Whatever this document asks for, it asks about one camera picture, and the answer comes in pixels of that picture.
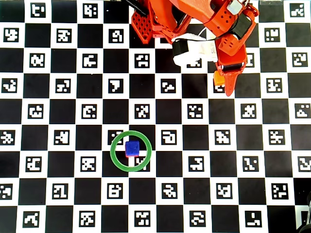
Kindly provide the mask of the red gripper body black motor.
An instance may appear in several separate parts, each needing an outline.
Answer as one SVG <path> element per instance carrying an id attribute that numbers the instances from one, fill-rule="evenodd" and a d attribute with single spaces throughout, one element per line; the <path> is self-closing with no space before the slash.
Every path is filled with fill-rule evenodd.
<path id="1" fill-rule="evenodd" d="M 221 15 L 225 22 L 232 25 L 228 31 L 215 40 L 219 72 L 242 72 L 246 66 L 246 40 L 255 28 L 255 15 L 251 11 L 242 11 L 233 16 L 228 11 Z"/>

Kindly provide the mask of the red gripper finger with black pad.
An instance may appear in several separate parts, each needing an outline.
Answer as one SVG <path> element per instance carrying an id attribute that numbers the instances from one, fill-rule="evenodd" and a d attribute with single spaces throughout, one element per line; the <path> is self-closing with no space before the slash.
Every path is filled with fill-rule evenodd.
<path id="1" fill-rule="evenodd" d="M 225 78 L 225 94 L 229 97 L 235 90 L 237 77 L 242 73 L 242 70 L 221 71 L 221 75 Z"/>

